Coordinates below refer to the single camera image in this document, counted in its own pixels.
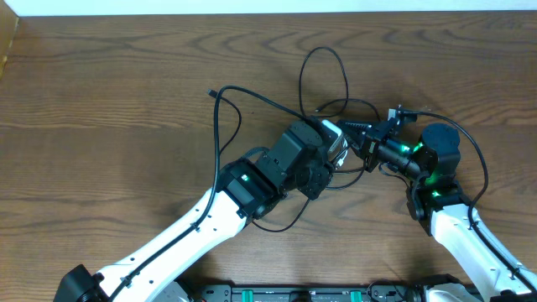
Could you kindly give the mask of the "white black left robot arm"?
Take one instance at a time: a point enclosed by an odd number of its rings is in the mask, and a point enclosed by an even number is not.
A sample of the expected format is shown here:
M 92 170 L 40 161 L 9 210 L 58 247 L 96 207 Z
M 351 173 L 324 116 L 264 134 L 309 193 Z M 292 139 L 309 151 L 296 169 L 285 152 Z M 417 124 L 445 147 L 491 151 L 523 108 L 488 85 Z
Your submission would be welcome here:
M 216 184 L 178 221 L 124 259 L 94 274 L 82 264 L 62 280 L 57 301 L 153 301 L 218 244 L 275 208 L 292 190 L 309 200 L 327 187 L 330 154 L 342 130 L 328 120 L 293 122 L 258 159 L 242 157 L 219 171 Z

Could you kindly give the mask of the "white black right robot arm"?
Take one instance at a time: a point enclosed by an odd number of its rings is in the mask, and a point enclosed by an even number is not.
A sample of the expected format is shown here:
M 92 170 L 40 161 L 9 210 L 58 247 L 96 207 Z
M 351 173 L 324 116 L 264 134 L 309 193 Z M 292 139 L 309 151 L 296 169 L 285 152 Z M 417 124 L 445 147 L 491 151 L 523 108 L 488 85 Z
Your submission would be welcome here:
M 337 126 L 368 169 L 392 166 L 410 182 L 407 207 L 428 236 L 458 262 L 485 301 L 534 301 L 536 275 L 492 234 L 456 180 L 464 129 L 440 117 L 427 126 L 418 143 L 409 147 L 396 136 L 401 117 L 382 122 L 342 120 Z

